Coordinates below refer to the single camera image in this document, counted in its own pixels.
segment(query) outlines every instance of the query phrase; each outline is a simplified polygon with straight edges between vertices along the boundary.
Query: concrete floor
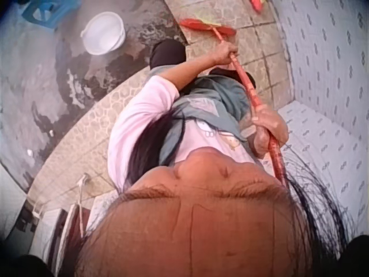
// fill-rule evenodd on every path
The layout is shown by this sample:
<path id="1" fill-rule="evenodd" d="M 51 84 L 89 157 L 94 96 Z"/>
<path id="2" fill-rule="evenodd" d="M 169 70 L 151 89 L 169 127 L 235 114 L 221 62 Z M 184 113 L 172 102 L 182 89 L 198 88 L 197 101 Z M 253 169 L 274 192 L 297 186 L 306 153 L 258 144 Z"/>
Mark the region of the concrete floor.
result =
<path id="1" fill-rule="evenodd" d="M 27 192 L 62 137 L 148 64 L 156 42 L 186 39 L 163 0 L 82 0 L 54 31 L 26 22 L 22 10 L 12 6 L 0 25 L 0 162 Z M 123 18 L 127 38 L 121 48 L 91 56 L 80 33 L 104 11 Z"/>

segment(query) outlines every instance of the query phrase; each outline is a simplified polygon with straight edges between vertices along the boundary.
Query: red object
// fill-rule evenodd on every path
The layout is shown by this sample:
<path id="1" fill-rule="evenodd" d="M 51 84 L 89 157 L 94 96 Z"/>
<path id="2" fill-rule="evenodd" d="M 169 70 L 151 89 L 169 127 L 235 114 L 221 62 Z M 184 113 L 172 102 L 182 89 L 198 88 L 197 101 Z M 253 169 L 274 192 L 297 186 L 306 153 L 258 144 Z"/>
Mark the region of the red object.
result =
<path id="1" fill-rule="evenodd" d="M 179 21 L 179 25 L 198 31 L 212 31 L 213 28 L 216 28 L 218 32 L 220 32 L 223 35 L 226 36 L 236 35 L 236 30 L 234 30 L 231 27 L 206 24 L 199 19 L 192 18 L 182 19 Z"/>
<path id="2" fill-rule="evenodd" d="M 218 39 L 221 41 L 224 40 L 221 33 L 230 34 L 232 30 L 233 31 L 232 34 L 236 34 L 236 31 L 232 29 L 231 27 L 225 27 L 225 26 L 220 27 L 218 25 L 206 24 L 198 19 L 184 19 L 184 20 L 181 20 L 179 23 L 180 25 L 183 25 L 191 29 L 207 30 L 207 31 L 212 30 L 215 33 L 215 35 L 218 37 Z M 262 105 L 263 103 L 260 100 L 256 90 L 254 89 L 253 84 L 251 83 L 246 72 L 243 70 L 235 54 L 231 53 L 229 57 L 231 58 L 232 63 L 235 66 L 238 75 L 240 76 L 242 84 L 246 88 L 246 94 L 248 98 L 250 99 L 253 107 L 256 108 L 257 106 Z M 270 139 L 269 139 L 268 149 L 269 149 L 270 157 L 273 163 L 274 174 L 276 175 L 276 178 L 282 183 L 282 185 L 288 188 L 287 174 L 286 174 L 286 169 L 284 166 L 281 149 L 279 147 L 279 142 L 271 134 L 271 132 L 269 132 L 269 137 Z"/>
<path id="3" fill-rule="evenodd" d="M 260 0 L 250 0 L 254 10 L 256 10 L 258 13 L 261 13 L 261 10 L 263 8 L 263 4 Z"/>

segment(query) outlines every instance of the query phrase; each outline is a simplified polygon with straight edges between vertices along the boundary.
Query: hand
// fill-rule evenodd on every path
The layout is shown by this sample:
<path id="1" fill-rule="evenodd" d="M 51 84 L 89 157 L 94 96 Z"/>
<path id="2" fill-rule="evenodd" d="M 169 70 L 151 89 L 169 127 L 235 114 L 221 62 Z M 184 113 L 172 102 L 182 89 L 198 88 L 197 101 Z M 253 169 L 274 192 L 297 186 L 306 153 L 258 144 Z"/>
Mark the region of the hand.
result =
<path id="1" fill-rule="evenodd" d="M 238 51 L 237 46 L 233 45 L 230 42 L 222 41 L 209 55 L 214 62 L 214 66 L 228 65 L 232 62 L 231 58 L 229 57 L 229 54 L 230 53 L 236 54 L 237 51 Z"/>
<path id="2" fill-rule="evenodd" d="M 254 137 L 254 148 L 259 156 L 264 156 L 268 152 L 269 130 L 284 145 L 288 141 L 288 127 L 283 118 L 266 104 L 258 106 L 253 110 L 252 122 L 256 125 L 256 134 Z"/>

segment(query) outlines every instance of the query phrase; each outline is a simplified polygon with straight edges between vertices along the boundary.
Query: mop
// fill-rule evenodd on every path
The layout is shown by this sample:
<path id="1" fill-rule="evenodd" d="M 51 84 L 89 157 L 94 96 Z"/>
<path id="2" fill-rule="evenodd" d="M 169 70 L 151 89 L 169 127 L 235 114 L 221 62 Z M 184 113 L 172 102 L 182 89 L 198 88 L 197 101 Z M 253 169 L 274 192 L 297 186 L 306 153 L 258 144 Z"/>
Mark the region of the mop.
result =
<path id="1" fill-rule="evenodd" d="M 234 30 L 231 27 L 217 25 L 217 24 L 211 24 L 211 23 L 205 23 L 202 20 L 199 19 L 192 19 L 187 18 L 179 21 L 179 24 L 193 29 L 197 31 L 213 31 L 215 35 L 218 37 L 220 41 L 223 41 L 224 38 L 222 35 L 225 36 L 234 36 L 236 35 L 236 30 Z M 230 53 L 229 57 L 232 60 L 232 63 L 240 76 L 240 79 L 242 81 L 242 84 L 246 88 L 246 95 L 250 99 L 251 105 L 256 108 L 260 105 L 262 105 L 262 101 L 260 100 L 259 96 L 257 95 L 256 90 L 254 89 L 253 84 L 251 83 L 249 77 L 247 76 L 246 72 L 243 70 L 241 64 L 239 63 L 237 57 L 235 54 Z M 262 128 L 262 132 L 269 132 L 267 129 Z M 288 182 L 287 182 L 287 174 L 286 169 L 284 166 L 284 161 L 281 153 L 281 149 L 279 146 L 279 142 L 277 139 L 269 132 L 269 145 L 268 150 L 270 153 L 270 157 L 272 159 L 273 163 L 273 169 L 274 174 L 276 175 L 276 178 L 282 183 L 283 186 L 288 188 Z"/>
<path id="2" fill-rule="evenodd" d="M 84 228 L 83 228 L 83 218 L 82 218 L 82 190 L 83 187 L 86 185 L 86 183 L 91 179 L 91 177 L 87 174 L 84 173 L 82 175 L 82 177 L 78 180 L 77 182 L 77 186 L 80 189 L 80 195 L 78 196 L 78 200 L 77 200 L 77 204 L 78 204 L 78 211 L 79 211 L 79 220 L 80 220 L 80 234 L 81 234 L 81 238 L 84 237 Z"/>

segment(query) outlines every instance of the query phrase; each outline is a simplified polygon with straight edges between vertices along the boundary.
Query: eyebrow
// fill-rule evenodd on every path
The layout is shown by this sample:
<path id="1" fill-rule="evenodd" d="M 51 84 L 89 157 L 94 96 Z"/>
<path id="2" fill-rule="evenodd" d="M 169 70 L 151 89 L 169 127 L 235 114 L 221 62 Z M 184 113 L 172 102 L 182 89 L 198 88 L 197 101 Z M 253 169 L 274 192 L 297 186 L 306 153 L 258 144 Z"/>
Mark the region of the eyebrow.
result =
<path id="1" fill-rule="evenodd" d="M 293 199 L 288 190 L 280 188 L 278 186 L 268 186 L 259 191 L 249 188 L 249 184 L 246 186 L 238 187 L 237 189 L 232 189 L 229 192 L 214 192 L 213 196 L 218 199 L 244 199 L 244 200 L 260 200 L 260 201 L 272 201 L 275 203 L 288 204 L 292 203 Z M 114 201 L 112 206 L 116 206 L 121 203 L 127 203 L 134 200 L 142 199 L 174 199 L 179 198 L 171 192 L 163 184 L 159 184 L 150 188 L 144 188 L 139 190 L 132 190 L 121 194 L 116 201 Z"/>

